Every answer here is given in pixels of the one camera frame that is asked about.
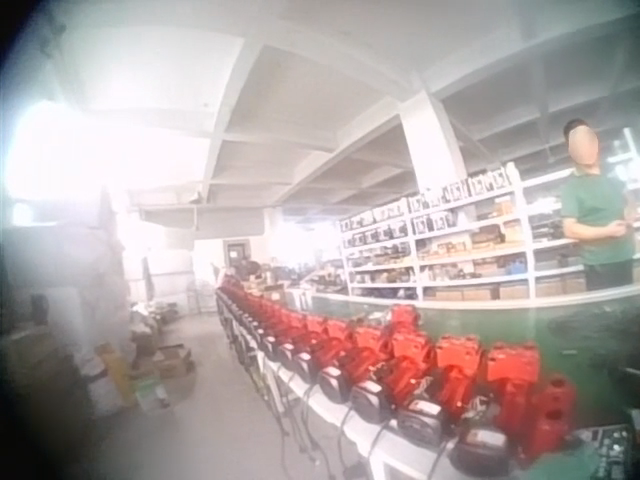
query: short black hair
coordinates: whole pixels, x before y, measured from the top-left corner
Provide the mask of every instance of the short black hair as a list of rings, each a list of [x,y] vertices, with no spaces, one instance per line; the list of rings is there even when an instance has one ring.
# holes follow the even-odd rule
[[[588,127],[589,124],[582,120],[581,118],[574,118],[569,120],[564,128],[562,129],[562,134],[564,135],[564,141],[569,142],[569,135],[578,127]]]

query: green t-shirt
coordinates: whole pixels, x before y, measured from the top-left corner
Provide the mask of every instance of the green t-shirt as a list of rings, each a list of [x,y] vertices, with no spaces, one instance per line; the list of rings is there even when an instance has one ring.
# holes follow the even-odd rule
[[[604,227],[624,220],[625,184],[607,175],[572,174],[562,189],[562,216],[590,227]],[[633,258],[633,231],[620,238],[581,242],[585,265],[604,265]]]

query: concrete floor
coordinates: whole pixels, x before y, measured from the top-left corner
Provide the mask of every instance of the concrete floor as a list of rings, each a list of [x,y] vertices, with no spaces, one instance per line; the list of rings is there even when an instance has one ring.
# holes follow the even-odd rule
[[[183,342],[196,369],[166,382],[173,411],[156,417],[127,412],[111,420],[85,458],[80,478],[135,480],[327,479],[326,462],[313,462],[275,419],[229,349],[215,315],[187,317],[165,330],[164,343]],[[300,407],[294,409],[300,422]],[[291,430],[288,420],[284,427]],[[310,416],[310,429],[327,454],[336,479],[343,478],[337,429]],[[289,473],[287,477],[282,468]],[[347,463],[357,459],[344,441]],[[319,452],[314,454],[319,459]]]

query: white shelving unit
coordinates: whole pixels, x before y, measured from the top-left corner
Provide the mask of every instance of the white shelving unit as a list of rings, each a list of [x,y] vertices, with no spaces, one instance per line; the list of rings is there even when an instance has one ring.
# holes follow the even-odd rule
[[[626,155],[617,155],[616,157],[609,158],[610,163],[618,163],[623,161],[628,161],[637,157],[637,153],[635,152],[635,145],[631,149],[631,152]],[[536,282],[539,279],[556,277],[559,275],[568,275],[568,274],[577,274],[584,270],[582,265],[572,265],[564,268],[552,268],[547,270],[536,270],[536,254],[548,249],[554,248],[566,248],[574,243],[573,240],[569,239],[556,239],[556,240],[548,240],[548,241],[534,241],[533,234],[531,231],[531,223],[530,218],[535,215],[540,214],[556,214],[559,215],[560,205],[559,203],[550,203],[545,208],[539,208],[534,204],[528,204],[526,201],[526,194],[530,193],[531,189],[535,189],[537,187],[541,187],[552,182],[558,182],[562,179],[566,178],[571,174],[572,169],[565,169],[559,172],[553,172],[550,174],[546,174],[540,177],[536,177],[533,179],[528,179],[521,181],[519,179],[519,175],[510,175],[511,185],[507,188],[500,188],[490,192],[483,193],[481,195],[476,195],[473,197],[464,198],[461,200],[443,203],[433,208],[415,211],[412,212],[409,209],[409,200],[403,199],[401,205],[402,215],[396,216],[394,218],[385,219],[379,223],[374,223],[368,226],[360,226],[354,230],[350,230],[347,232],[343,232],[343,239],[348,237],[353,237],[357,234],[364,234],[365,232],[375,230],[381,227],[388,227],[391,224],[399,224],[404,223],[406,228],[407,236],[402,238],[395,238],[390,240],[384,240],[378,243],[369,244],[369,245],[359,245],[354,247],[342,247],[342,258],[345,264],[345,271],[347,272],[347,282],[349,285],[349,294],[353,295],[354,291],[357,289],[376,289],[376,288],[402,288],[402,289],[416,289],[416,297],[418,300],[423,300],[424,289],[425,288],[448,288],[448,287],[467,287],[467,286],[475,286],[475,285],[498,285],[498,284],[512,284],[513,282],[527,283],[529,298],[536,297]],[[634,179],[628,184],[629,190],[640,190],[640,180]],[[465,222],[459,225],[456,225],[451,228],[446,228],[442,230],[429,231],[425,233],[415,234],[412,221],[416,218],[423,216],[430,216],[433,214],[440,213],[442,214],[445,211],[452,211],[462,207],[473,207],[479,202],[496,199],[499,197],[511,196],[512,203],[514,205],[516,213],[509,215],[502,215],[498,217],[483,219],[480,221],[471,221]],[[481,227],[485,227],[488,225],[496,225],[496,224],[504,224],[506,222],[511,222],[519,220],[522,228],[522,237],[524,242],[522,245],[512,245],[504,248],[487,248],[485,250],[474,251],[470,250],[465,253],[454,254],[451,256],[440,256],[433,258],[419,258],[417,252],[416,242],[419,240],[426,239],[436,239],[443,238],[447,236],[461,236],[468,234],[474,230],[477,230]],[[640,229],[640,221],[635,222],[634,228],[636,229],[636,234],[638,234],[638,229]],[[350,267],[350,257],[354,254],[359,256],[363,255],[365,252],[369,250],[375,252],[375,249],[382,249],[383,247],[392,247],[394,245],[400,245],[402,243],[408,244],[409,248],[406,249],[408,253],[407,257],[403,261],[398,261],[390,264],[369,264],[369,265],[361,265],[357,267]],[[479,278],[468,278],[468,279],[450,279],[446,281],[433,281],[427,280],[427,276],[422,273],[422,269],[437,265],[447,265],[447,264],[465,264],[465,262],[473,262],[477,260],[490,259],[495,257],[504,257],[509,255],[517,255],[522,254],[526,259],[526,263],[528,265],[528,269],[526,273],[519,273],[513,275],[496,275],[496,276],[487,276],[487,277],[479,277]],[[373,258],[372,255],[367,255],[369,257],[369,261]],[[636,255],[636,259],[640,259],[640,254]],[[380,273],[386,270],[398,270],[398,269],[409,269],[409,277],[411,281],[403,281],[399,283],[356,283],[351,281],[350,274],[356,275],[366,275],[368,273]]]

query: white wall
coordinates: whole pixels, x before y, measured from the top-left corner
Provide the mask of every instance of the white wall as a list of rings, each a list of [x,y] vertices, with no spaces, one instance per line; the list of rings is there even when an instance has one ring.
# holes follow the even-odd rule
[[[194,245],[194,257],[198,262],[210,262],[217,267],[226,265],[224,253],[224,241],[249,240],[251,258],[259,263],[271,263],[269,239],[266,235],[253,237],[235,237],[213,240],[196,240]]]

